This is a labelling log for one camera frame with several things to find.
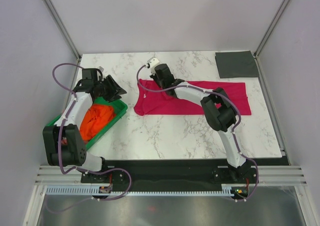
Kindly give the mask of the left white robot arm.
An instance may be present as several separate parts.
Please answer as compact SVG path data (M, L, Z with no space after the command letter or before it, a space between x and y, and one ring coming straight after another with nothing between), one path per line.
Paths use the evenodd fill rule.
M111 75L103 76L101 69L82 68L81 79L70 91L71 100L58 120L43 129L43 140L47 162L58 166L67 174L66 166L72 169L92 171L98 182L106 182L110 171L103 166L104 159L87 152L80 134L80 127L87 111L96 99L111 103L126 94Z

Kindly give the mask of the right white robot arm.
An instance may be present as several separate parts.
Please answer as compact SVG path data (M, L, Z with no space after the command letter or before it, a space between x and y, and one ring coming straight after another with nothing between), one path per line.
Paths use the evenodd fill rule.
M176 79L167 64L147 63L150 77L162 91L169 96L192 102L202 107L208 125L216 131L226 151L229 177L233 182L242 182L247 177L248 158L243 155L238 143L235 128L241 121L241 115L226 91L218 87L209 90L194 86L184 80Z

